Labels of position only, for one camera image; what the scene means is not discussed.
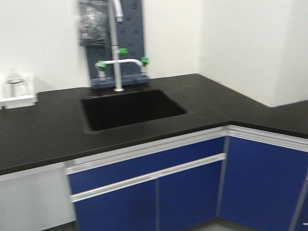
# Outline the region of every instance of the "white pipe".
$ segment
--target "white pipe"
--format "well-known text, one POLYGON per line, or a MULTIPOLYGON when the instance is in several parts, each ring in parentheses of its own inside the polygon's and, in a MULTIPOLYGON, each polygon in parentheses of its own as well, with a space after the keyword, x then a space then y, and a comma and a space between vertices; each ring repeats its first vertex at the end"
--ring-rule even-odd
POLYGON ((116 17, 116 20, 118 22, 122 22, 123 21, 123 11, 122 11, 122 5, 121 5, 121 2, 120 0, 113 0, 113 3, 114 3, 114 7, 115 7, 115 17, 116 17))
MULTIPOLYGON (((140 71, 141 71, 141 74, 142 76, 146 76, 147 75, 147 72, 146 72, 146 67, 143 66, 142 62, 138 59, 120 59, 118 61, 115 61, 115 60, 108 60, 108 61, 103 61, 104 64, 115 64, 115 63, 119 63, 119 64, 123 64, 123 63, 135 63, 137 64, 139 67, 140 67, 140 71)), ((97 69, 98 72, 100 72, 100 69, 98 68, 98 65, 99 65, 100 62, 97 62, 95 64, 95 67, 97 69)))
POLYGON ((115 91, 124 91, 122 88, 121 81, 121 69, 119 60, 119 46, 117 43, 117 34, 116 34, 116 22, 115 18, 115 7, 117 7, 117 14, 120 15, 122 12, 121 4, 119 0, 109 0, 108 12, 109 12, 109 26, 110 26, 110 36, 111 36, 111 50, 112 50, 112 59, 114 63, 114 72, 115 72, 115 91))
MULTIPOLYGON (((104 61, 105 64, 114 64, 115 61, 114 60, 109 60, 109 61, 104 61)), ((139 67, 142 67, 143 64, 140 60, 138 59, 120 59, 118 60, 118 63, 122 64, 122 63, 135 63, 137 64, 139 67)))

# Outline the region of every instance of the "gooseneck faucet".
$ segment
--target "gooseneck faucet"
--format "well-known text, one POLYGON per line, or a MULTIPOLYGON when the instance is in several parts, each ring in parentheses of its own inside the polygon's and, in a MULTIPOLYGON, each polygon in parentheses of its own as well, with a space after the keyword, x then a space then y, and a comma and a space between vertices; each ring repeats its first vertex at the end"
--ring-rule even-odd
POLYGON ((119 45, 117 40, 116 22, 115 22, 115 18, 118 22, 123 21, 122 5, 120 0, 108 1, 108 13, 109 13, 112 58, 115 61, 114 63, 115 91, 124 91, 124 89, 122 88, 120 63, 118 62, 119 45))
POLYGON ((113 64, 115 73, 115 91, 124 91, 122 87, 121 80, 121 63, 135 63, 140 67, 141 74, 143 76, 147 75, 146 65, 149 63, 148 57, 142 57, 141 61, 137 59, 119 59, 120 54, 127 54, 128 50, 126 48, 119 49, 116 21, 123 21, 123 11, 120 0, 108 0, 108 14, 109 14, 109 27, 111 36, 111 50, 113 60, 109 61, 98 61, 95 67, 98 71, 98 75, 101 81, 105 81, 105 69, 108 64, 113 64))

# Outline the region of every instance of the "black sink basin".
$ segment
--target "black sink basin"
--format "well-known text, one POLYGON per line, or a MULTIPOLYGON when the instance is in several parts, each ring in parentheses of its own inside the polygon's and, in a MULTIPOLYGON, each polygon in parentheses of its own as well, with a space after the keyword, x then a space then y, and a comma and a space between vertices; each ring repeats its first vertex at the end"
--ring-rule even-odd
POLYGON ((158 89, 84 98, 81 102, 95 131, 186 113, 158 89))

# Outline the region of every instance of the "cabinet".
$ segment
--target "cabinet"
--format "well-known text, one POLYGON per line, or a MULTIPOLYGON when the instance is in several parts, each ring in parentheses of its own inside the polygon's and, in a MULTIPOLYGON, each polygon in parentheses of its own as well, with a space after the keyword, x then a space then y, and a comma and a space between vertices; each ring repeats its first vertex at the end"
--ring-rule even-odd
POLYGON ((159 178, 162 231, 179 231, 216 216, 221 161, 159 178))
POLYGON ((155 231, 155 180, 74 203, 80 231, 155 231))
POLYGON ((259 231, 287 231, 307 167, 306 152, 231 137, 219 216, 259 231))
MULTIPOLYGON (((307 193, 308 182, 305 182, 305 188, 307 193)), ((295 231, 308 231, 308 195, 306 194, 306 198, 301 208, 301 212, 299 214, 297 224, 295 227, 295 231)))
POLYGON ((215 217, 224 138, 69 175, 80 231, 179 231, 215 217))

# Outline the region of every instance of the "drawer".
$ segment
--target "drawer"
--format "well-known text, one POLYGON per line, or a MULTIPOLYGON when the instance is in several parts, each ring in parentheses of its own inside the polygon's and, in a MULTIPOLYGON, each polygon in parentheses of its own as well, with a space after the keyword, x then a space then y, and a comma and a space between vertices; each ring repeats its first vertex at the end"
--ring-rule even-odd
POLYGON ((72 194, 127 180, 223 152, 224 137, 68 175, 72 194))

